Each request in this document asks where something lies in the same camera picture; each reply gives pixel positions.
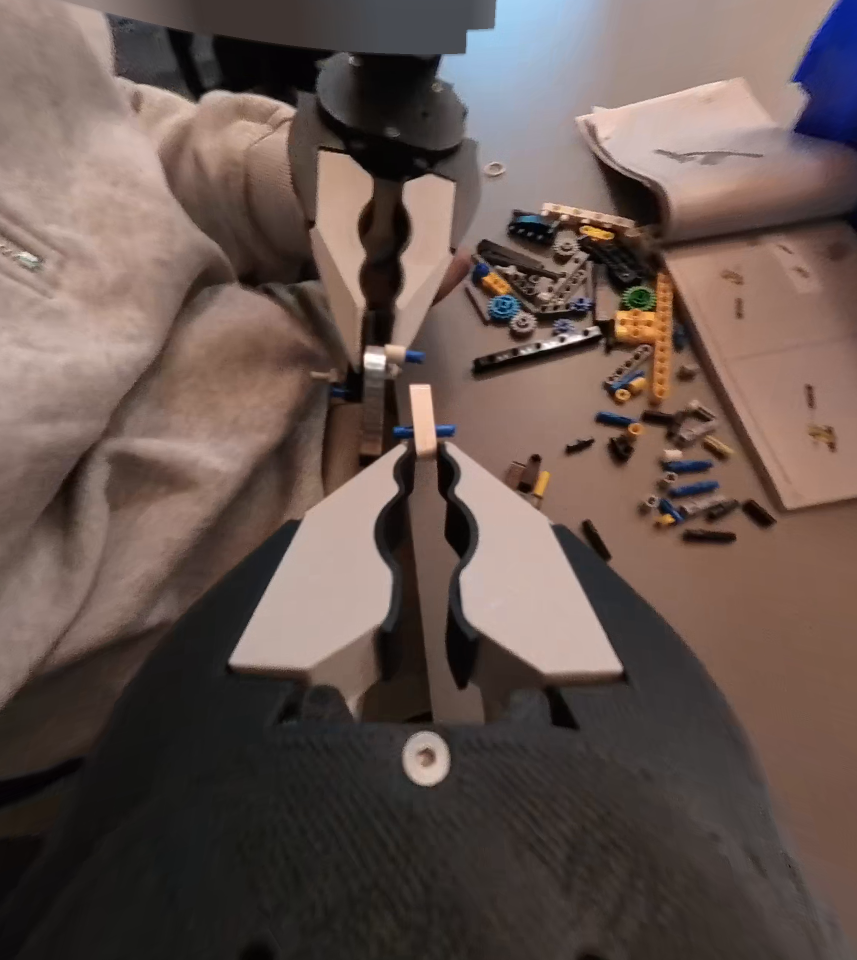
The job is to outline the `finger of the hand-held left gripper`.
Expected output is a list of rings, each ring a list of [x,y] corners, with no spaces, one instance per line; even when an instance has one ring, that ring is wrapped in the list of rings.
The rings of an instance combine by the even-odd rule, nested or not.
[[[344,150],[320,111],[295,113],[288,153],[341,353],[362,354],[367,306],[361,283],[366,261],[361,222],[373,198],[374,179]]]
[[[401,285],[390,344],[408,348],[444,298],[446,275],[481,201],[482,179],[479,144],[463,141],[435,168],[402,187],[408,238],[398,256]]]

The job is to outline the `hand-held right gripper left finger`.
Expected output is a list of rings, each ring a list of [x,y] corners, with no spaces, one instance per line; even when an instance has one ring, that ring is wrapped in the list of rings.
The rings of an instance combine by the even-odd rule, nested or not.
[[[399,469],[409,465],[401,442],[307,512],[230,654],[232,672],[333,688],[360,714],[400,595],[377,525],[405,495]]]

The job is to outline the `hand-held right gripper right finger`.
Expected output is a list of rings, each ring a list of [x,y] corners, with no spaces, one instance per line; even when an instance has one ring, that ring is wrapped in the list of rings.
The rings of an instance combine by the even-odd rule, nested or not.
[[[579,582],[558,531],[453,442],[437,453],[447,587],[446,660],[497,719],[519,691],[611,685],[625,666]]]

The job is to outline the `pile of lego pieces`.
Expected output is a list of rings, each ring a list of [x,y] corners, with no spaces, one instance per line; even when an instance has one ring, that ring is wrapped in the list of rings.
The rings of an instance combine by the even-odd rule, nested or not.
[[[540,508],[554,460],[579,463],[592,451],[628,481],[633,515],[687,545],[733,545],[738,522],[771,531],[776,513],[741,495],[725,469],[739,452],[725,437],[721,402],[678,394],[703,375],[694,330],[668,270],[631,222],[558,205],[511,212],[502,242],[478,241],[466,295],[498,347],[473,357],[473,382],[525,386],[541,426],[555,416],[549,386],[529,371],[582,380],[561,399],[578,428],[566,428],[557,454],[510,462],[510,488]]]

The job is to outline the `partly built lego model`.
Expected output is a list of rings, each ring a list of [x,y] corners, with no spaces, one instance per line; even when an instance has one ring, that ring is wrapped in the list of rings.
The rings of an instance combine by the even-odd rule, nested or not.
[[[389,383],[398,377],[401,367],[422,365],[425,361],[426,354],[421,350],[396,343],[369,345],[363,351],[359,370],[343,374],[332,368],[309,374],[312,380],[326,384],[332,400],[360,406],[358,459],[361,466],[370,465],[384,453]]]

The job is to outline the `white lego beam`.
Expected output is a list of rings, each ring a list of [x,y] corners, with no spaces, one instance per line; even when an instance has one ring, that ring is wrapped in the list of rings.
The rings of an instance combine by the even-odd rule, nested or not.
[[[409,444],[419,460],[435,458],[440,443],[454,439],[457,427],[439,423],[435,419],[435,405],[432,387],[428,384],[410,384],[409,412],[411,424],[392,428],[392,438],[397,442]]]

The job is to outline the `person's grey sweatshirt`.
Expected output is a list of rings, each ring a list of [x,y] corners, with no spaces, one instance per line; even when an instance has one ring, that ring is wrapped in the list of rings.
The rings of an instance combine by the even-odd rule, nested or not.
[[[140,117],[181,97],[111,48],[96,11],[0,2],[0,781],[82,758],[171,624],[358,465],[310,377],[320,285],[237,276]]]

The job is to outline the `paper instruction booklet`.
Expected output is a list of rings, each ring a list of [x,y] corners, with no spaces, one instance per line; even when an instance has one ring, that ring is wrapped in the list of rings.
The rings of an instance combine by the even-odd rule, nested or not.
[[[657,202],[649,233],[782,509],[857,499],[857,153],[777,121],[743,78],[575,124]]]

